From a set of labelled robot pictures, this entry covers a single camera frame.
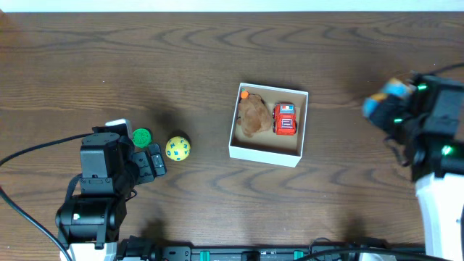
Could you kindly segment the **blue and yellow duck toy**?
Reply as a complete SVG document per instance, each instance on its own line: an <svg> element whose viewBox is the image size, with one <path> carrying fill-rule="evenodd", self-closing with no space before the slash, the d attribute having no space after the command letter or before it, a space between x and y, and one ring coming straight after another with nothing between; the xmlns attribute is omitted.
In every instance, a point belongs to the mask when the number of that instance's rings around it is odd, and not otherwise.
<svg viewBox="0 0 464 261"><path fill-rule="evenodd" d="M379 92L372 94L365 99L362 106L362 114L365 118L369 118L376 107L385 102L390 96L398 98L399 100L406 100L416 90L410 84L403 83L402 81L392 78L390 79Z"/></svg>

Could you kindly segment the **yellow ball with blue letters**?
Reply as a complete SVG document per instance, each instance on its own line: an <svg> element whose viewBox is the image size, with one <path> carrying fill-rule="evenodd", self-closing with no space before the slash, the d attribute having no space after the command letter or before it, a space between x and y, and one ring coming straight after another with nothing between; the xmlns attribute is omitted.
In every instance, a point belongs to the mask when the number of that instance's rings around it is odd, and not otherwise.
<svg viewBox="0 0 464 261"><path fill-rule="evenodd" d="M165 153L173 161L185 160L191 152L189 141L182 136L172 137L166 144Z"/></svg>

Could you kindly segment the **red toy fire truck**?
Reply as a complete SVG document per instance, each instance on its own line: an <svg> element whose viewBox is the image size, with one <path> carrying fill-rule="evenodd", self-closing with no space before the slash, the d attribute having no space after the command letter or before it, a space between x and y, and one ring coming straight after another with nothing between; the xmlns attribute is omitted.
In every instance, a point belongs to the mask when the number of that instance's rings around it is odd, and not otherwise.
<svg viewBox="0 0 464 261"><path fill-rule="evenodd" d="M279 136L293 136L297 132L296 107L290 103L277 103L273 109L273 132Z"/></svg>

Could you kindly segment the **brown plush toy with carrot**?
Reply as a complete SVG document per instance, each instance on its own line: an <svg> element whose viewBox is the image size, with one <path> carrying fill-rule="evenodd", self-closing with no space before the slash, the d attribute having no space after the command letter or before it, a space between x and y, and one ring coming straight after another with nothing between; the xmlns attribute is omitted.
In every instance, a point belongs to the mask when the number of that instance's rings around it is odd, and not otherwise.
<svg viewBox="0 0 464 261"><path fill-rule="evenodd" d="M238 111L237 124L241 126L242 133L246 137L251 138L255 134L271 129L273 119L260 95L242 91Z"/></svg>

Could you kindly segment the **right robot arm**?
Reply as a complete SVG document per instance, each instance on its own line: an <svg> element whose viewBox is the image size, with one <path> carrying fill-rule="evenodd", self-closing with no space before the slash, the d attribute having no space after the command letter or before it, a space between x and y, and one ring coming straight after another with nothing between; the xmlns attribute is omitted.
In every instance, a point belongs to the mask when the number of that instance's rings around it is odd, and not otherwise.
<svg viewBox="0 0 464 261"><path fill-rule="evenodd" d="M442 73L447 65L411 78L392 78L365 99L362 114L386 141L403 147L395 157L411 169L428 257L463 259L463 143L455 138L463 105L463 84Z"/></svg>

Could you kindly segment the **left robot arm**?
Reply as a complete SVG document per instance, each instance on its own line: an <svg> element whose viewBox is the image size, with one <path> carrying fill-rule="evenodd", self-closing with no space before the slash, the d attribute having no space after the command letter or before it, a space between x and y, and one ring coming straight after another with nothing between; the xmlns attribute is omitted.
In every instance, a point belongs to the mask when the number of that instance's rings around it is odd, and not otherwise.
<svg viewBox="0 0 464 261"><path fill-rule="evenodd" d="M114 260L126 203L134 188L165 175L167 169L158 144L137 152L128 136L92 133L80 148L80 193L68 194L55 223L64 258Z"/></svg>

